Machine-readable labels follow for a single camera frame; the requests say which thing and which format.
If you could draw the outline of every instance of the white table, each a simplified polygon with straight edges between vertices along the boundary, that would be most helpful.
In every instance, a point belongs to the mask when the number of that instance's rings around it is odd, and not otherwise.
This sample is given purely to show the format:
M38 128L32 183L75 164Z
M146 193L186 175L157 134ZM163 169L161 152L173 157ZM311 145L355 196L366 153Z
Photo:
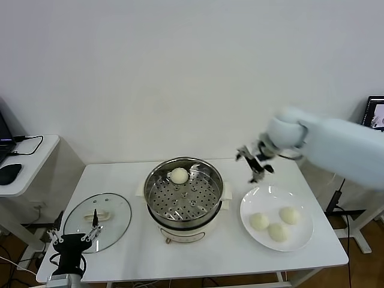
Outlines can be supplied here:
M0 186L0 197L19 196L29 187L36 177L36 174L60 140L57 135L43 136L44 140L34 154L7 157L1 164L1 167L4 167L9 164L20 163L22 169L14 182L9 185ZM19 153L30 153L39 144L40 140L40 138L24 140L23 142L18 143L14 150ZM30 259L36 251L41 251L43 249L44 243L40 240L40 237L42 236L44 229L38 229L35 234L32 234L25 229L14 217L13 213L8 211L3 205L0 209L0 226L28 244L28 248L25 250L21 260ZM21 266L24 267L27 267L28 264L29 261L21 262Z
M297 277L289 282L284 282L279 273L279 283L263 286L290 287L301 284L324 267L348 262L343 247L293 161L272 161L275 174L263 181L300 195L313 213L313 238L303 249L290 253L262 246L241 224L240 202L252 188L248 183L251 171L246 162L208 161L233 188L230 209L219 212L217 227L201 241L169 245L165 244L165 238L156 228L143 200L135 196L139 184L158 163L88 165L64 212L62 227L69 212L81 201L106 192L120 194L129 201L132 219L128 230L117 243L99 253L85 255L88 268L83 281L157 280L308 269L297 273ZM55 266L49 263L53 252L50 246L38 271L37 281L46 282L55 270Z

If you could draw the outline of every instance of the computer screen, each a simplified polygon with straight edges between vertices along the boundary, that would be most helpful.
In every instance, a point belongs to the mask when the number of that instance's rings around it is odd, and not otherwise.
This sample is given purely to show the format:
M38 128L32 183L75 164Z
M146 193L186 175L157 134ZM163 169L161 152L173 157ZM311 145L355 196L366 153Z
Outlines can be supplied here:
M13 141L11 131L0 113L0 141Z

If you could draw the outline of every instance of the floor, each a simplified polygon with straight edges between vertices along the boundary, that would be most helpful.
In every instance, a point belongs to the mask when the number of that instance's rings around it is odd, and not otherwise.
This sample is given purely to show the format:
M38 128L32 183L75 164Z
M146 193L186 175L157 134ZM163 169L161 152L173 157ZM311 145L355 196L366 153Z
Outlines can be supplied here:
M343 228L345 224L339 217L331 217L330 222L332 226ZM384 287L384 224L380 221L372 221L366 225L362 230L368 243L372 248L371 254L362 254L356 242L351 239L350 241L350 265L352 273L352 287L353 288L383 288ZM341 240L344 248L347 247L347 240ZM25 244L13 235L0 237L0 245L8 250L13 261L20 259L20 255L25 249ZM8 257L7 254L0 248L0 256ZM37 269L33 260L29 269L36 272ZM5 261L0 259L0 288L6 288L10 275L11 265L5 264ZM288 280L294 272L288 273ZM29 286L36 286L38 283L35 281L34 276L25 271L15 270L13 279L18 279L25 282ZM216 287L216 286L230 286L230 285L245 285L254 283L267 283L275 281L274 274L263 275L242 275L242 276L228 276L228 277L215 277L215 278L195 278L195 279L177 279L162 280L155 283L152 288L171 288L184 287L184 288L200 288L200 287ZM131 288L134 283L117 283L115 287L129 287ZM10 288L25 288L26 285L13 280ZM92 284L92 288L105 288L105 284ZM323 269L314 277L300 285L299 288L348 288L348 270L347 266Z

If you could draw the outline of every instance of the steamed bun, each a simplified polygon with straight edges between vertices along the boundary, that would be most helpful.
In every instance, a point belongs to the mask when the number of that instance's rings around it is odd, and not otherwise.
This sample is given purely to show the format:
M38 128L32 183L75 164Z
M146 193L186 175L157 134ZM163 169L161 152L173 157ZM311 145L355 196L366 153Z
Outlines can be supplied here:
M170 180L175 184L183 184L188 180L188 172L184 168L175 168L170 173Z
M280 223L274 223L268 227L269 237L276 242L284 242L289 238L289 230Z
M295 225L300 220L300 213L294 207L284 207L279 211L280 218L287 224Z
M254 230L261 231L269 226L269 220L264 213L255 213L250 217L250 224Z

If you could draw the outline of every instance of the black mouse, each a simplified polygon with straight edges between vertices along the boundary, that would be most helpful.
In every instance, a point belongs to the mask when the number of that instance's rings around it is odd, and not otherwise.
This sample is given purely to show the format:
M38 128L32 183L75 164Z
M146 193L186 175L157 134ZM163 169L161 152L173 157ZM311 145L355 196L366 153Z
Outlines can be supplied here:
M22 169L21 164L10 164L0 169L0 185L11 184Z

